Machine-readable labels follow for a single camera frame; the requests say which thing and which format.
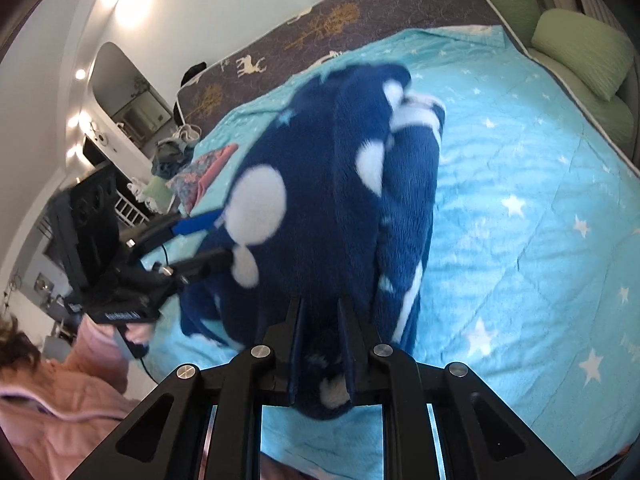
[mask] green pillow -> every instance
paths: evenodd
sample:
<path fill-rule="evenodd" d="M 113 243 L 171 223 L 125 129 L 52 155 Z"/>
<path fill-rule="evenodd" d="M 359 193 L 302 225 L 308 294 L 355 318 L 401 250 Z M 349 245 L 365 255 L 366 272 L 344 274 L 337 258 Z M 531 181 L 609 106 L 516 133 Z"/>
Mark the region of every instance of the green pillow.
<path fill-rule="evenodd" d="M 634 117 L 622 99 L 617 95 L 610 101 L 600 99 L 563 64 L 533 48 L 529 49 L 529 54 L 562 78 L 616 145 L 624 148 L 633 140 Z"/>
<path fill-rule="evenodd" d="M 540 19 L 537 0 L 490 0 L 525 46 L 531 45 Z"/>
<path fill-rule="evenodd" d="M 633 45 L 622 32 L 571 10 L 544 12 L 531 43 L 605 101 L 618 91 L 634 61 Z"/>

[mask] gold tree print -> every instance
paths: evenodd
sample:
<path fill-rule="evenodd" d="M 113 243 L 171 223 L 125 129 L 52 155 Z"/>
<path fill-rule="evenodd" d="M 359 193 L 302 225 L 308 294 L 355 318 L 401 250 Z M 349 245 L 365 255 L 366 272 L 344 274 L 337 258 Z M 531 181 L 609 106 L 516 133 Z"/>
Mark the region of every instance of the gold tree print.
<path fill-rule="evenodd" d="M 198 90 L 193 100 L 197 106 L 184 117 L 185 122 L 190 117 L 203 119 L 210 116 L 213 109 L 220 106 L 222 102 L 222 85 L 220 83 L 208 85 L 202 93 Z"/>
<path fill-rule="evenodd" d="M 306 31 L 300 34 L 293 43 L 289 43 L 284 50 L 297 47 L 302 48 L 306 38 L 316 35 L 316 39 L 320 40 L 326 36 L 337 36 L 341 34 L 344 27 L 356 23 L 360 18 L 360 8 L 357 4 L 341 4 L 334 7 L 329 15 L 323 19 L 323 16 L 314 16 L 306 28 Z"/>

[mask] deer print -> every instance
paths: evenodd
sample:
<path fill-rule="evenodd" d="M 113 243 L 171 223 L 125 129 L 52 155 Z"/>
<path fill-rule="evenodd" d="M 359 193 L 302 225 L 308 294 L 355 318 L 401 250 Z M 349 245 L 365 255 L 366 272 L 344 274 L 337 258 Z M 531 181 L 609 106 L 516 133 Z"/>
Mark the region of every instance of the deer print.
<path fill-rule="evenodd" d="M 267 67 L 265 66 L 260 66 L 260 63 L 264 61 L 264 58 L 261 57 L 258 61 L 255 62 L 255 64 L 252 64 L 251 62 L 251 55 L 247 54 L 244 57 L 241 57 L 240 59 L 236 59 L 236 66 L 238 67 L 238 77 L 242 77 L 243 75 L 246 74 L 255 74 L 257 73 L 262 73 L 265 70 L 267 70 Z"/>
<path fill-rule="evenodd" d="M 310 13 L 312 10 L 314 10 L 313 7 L 309 7 L 308 9 L 303 10 L 302 12 L 299 13 L 299 15 L 297 15 L 295 18 L 293 18 L 292 20 L 289 20 L 287 22 L 287 25 L 291 25 L 291 23 L 295 23 L 297 20 L 299 20 L 300 18 L 302 18 L 302 16 L 306 16 L 308 15 L 308 13 Z"/>
<path fill-rule="evenodd" d="M 312 68 L 315 68 L 316 66 L 320 66 L 325 61 L 329 61 L 330 59 L 333 59 L 334 57 L 341 56 L 342 54 L 344 54 L 344 52 L 340 52 L 340 51 L 336 52 L 335 50 L 330 50 L 329 53 L 326 56 L 322 56 L 315 63 L 310 65 L 309 68 L 307 68 L 307 70 L 311 70 Z"/>

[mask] person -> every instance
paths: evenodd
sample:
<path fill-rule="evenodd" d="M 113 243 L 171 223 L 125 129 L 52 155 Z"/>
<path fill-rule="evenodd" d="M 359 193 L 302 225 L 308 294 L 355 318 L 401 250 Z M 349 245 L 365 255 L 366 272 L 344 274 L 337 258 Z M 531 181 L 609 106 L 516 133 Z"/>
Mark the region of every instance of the person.
<path fill-rule="evenodd" d="M 149 328 L 132 325 L 127 339 L 145 342 Z M 115 333 L 84 316 L 59 363 L 41 358 L 15 317 L 0 319 L 0 428 L 34 480 L 65 480 L 137 405 L 124 397 L 129 362 Z M 311 477 L 262 454 L 260 478 Z"/>

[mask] light blue comforter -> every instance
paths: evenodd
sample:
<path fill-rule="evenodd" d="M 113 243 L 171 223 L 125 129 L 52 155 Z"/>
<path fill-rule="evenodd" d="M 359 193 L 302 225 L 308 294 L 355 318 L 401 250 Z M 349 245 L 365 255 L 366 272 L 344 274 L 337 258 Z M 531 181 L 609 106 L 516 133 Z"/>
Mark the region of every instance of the light blue comforter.
<path fill-rule="evenodd" d="M 239 107 L 196 149 L 241 146 L 193 213 L 222 203 L 296 88 L 356 61 L 400 62 L 416 91 L 447 105 L 414 357 L 468 363 L 574 473 L 602 464 L 640 431 L 640 182 L 500 27 L 407 30 Z M 170 257 L 202 237 L 174 240 Z M 181 334 L 175 301 L 146 358 L 152 374 L 231 359 Z M 381 479 L 380 414 L 318 422 L 266 408 L 262 449 L 320 479 Z"/>

